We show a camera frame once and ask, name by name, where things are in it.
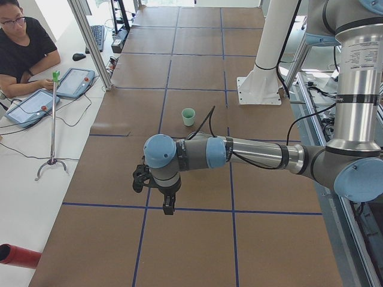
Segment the mint green cup on table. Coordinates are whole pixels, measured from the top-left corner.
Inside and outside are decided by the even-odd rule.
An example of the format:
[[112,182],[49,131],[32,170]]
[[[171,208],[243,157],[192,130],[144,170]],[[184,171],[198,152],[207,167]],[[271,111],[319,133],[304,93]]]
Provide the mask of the mint green cup on table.
[[196,112],[193,108],[184,108],[181,112],[181,116],[185,126],[190,127],[194,125]]

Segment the teach pendant tablet farther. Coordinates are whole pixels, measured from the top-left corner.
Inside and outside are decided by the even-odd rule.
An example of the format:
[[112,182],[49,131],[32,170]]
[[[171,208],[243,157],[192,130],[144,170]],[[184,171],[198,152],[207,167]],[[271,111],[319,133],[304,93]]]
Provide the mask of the teach pendant tablet farther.
[[70,68],[59,80],[57,96],[67,99],[78,99],[91,85],[95,71]]

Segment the teach pendant tablet nearer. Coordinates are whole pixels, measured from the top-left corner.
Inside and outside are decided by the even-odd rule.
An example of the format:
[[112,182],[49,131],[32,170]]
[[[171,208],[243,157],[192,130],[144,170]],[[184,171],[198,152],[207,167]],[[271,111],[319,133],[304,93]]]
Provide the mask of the teach pendant tablet nearer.
[[9,109],[5,114],[5,118],[25,128],[33,126],[42,118],[51,115],[52,109],[53,94],[46,90],[39,89]]

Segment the red cylinder tube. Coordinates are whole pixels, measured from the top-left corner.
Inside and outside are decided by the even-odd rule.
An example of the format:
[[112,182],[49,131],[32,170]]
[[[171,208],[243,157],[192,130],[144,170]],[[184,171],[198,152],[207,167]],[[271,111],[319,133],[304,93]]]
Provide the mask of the red cylinder tube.
[[1,264],[36,269],[41,253],[8,243],[1,245]]

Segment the black computer mouse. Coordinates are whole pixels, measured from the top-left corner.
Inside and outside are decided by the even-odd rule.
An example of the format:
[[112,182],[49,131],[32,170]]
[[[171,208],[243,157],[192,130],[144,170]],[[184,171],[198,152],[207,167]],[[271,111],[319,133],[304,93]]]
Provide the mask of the black computer mouse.
[[72,55],[72,60],[75,61],[75,62],[77,62],[79,60],[82,60],[84,58],[86,58],[86,54],[84,54],[84,53],[74,53]]

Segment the black keyboard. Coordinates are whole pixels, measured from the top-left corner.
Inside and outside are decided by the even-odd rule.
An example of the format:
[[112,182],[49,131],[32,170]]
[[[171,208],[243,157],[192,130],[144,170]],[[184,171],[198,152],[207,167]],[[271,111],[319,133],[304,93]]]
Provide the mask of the black keyboard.
[[105,26],[104,25],[92,25],[90,30],[93,34],[95,42],[98,46],[100,52],[104,50],[104,41],[105,41]]

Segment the person in black shirt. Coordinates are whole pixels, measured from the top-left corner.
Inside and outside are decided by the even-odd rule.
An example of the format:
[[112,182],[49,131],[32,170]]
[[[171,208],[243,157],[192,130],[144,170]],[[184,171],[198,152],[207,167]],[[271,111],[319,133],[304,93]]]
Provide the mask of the person in black shirt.
[[52,90],[53,80],[30,78],[60,63],[60,54],[40,22],[26,17],[18,1],[1,1],[1,91],[8,98]]

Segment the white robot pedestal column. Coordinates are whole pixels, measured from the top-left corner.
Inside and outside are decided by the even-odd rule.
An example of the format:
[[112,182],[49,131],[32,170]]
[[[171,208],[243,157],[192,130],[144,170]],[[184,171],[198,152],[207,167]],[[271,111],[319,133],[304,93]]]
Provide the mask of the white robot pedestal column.
[[237,78],[241,105],[280,105],[277,70],[300,1],[270,1],[253,70]]

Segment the aluminium frame post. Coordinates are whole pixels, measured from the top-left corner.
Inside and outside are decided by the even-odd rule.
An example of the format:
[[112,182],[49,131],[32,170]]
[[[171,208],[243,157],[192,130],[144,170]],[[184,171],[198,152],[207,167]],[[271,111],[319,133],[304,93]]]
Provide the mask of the aluminium frame post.
[[69,7],[72,10],[74,18],[77,22],[77,25],[80,29],[80,32],[83,36],[84,42],[87,48],[90,51],[91,58],[93,60],[93,64],[98,72],[98,75],[103,83],[103,86],[106,91],[110,91],[113,87],[110,76],[107,72],[107,69],[104,65],[103,58],[101,56],[101,52],[98,49],[96,41],[93,37],[93,33],[91,31],[90,25],[87,21],[87,17],[84,12],[84,8],[81,6],[79,0],[67,0]]

